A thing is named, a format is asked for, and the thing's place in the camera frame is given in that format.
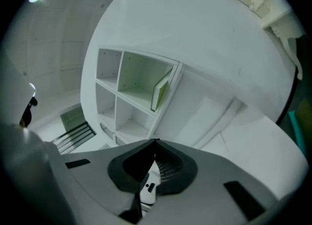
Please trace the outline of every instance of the metal railing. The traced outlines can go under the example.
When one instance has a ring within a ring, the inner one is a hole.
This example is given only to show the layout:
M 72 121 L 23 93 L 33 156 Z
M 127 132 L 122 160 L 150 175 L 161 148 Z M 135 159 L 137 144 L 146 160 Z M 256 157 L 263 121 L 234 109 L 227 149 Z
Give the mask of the metal railing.
M 60 154 L 66 154 L 70 153 L 95 135 L 96 133 L 91 129 L 88 122 L 84 122 L 57 137 L 52 143 L 57 146 Z

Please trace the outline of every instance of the shelf compartment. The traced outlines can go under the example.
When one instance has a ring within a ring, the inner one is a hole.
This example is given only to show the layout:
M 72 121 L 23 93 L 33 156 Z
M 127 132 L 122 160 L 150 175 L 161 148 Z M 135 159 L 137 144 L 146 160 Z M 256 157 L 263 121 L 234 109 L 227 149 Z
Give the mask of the shelf compartment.
M 115 95 L 96 83 L 97 113 L 111 131 L 115 130 Z
M 122 52 L 99 49 L 97 56 L 97 79 L 102 85 L 117 90 L 117 78 Z
M 116 136 L 129 144 L 147 139 L 155 118 L 116 98 Z
M 117 90 L 121 96 L 130 102 L 149 113 L 155 114 L 151 110 L 154 86 L 172 68 L 172 64 L 160 60 L 124 52 Z

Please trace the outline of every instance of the floor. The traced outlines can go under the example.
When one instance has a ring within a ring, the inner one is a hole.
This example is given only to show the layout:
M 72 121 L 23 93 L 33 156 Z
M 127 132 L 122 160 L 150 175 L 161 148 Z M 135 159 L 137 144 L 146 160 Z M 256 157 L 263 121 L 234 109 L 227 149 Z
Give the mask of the floor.
M 309 103 L 312 104 L 312 62 L 310 60 L 311 51 L 309 44 L 310 42 L 307 36 L 302 36 L 297 39 L 297 56 L 302 65 L 303 79 L 302 81 L 297 80 L 295 83 L 294 94 L 291 98 L 290 105 L 287 108 L 287 112 L 294 111 L 303 98 L 307 98 Z M 293 141 L 295 141 L 293 127 L 287 112 L 278 125 Z

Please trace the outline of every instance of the green book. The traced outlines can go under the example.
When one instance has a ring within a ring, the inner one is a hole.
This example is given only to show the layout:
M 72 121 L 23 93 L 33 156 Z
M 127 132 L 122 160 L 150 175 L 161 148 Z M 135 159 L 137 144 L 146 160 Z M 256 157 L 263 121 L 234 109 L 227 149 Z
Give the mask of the green book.
M 160 103 L 161 97 L 166 89 L 166 86 L 168 84 L 168 80 L 170 77 L 170 72 L 171 70 L 154 86 L 152 104 L 151 104 L 151 110 L 154 112 L 156 111 Z

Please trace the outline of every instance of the ceiling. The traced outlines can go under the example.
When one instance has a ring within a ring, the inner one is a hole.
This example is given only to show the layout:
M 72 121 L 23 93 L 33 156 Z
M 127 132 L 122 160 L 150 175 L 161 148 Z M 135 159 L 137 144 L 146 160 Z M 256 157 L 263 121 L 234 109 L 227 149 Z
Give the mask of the ceiling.
M 25 1 L 1 44 L 40 101 L 80 89 L 86 50 L 113 0 Z

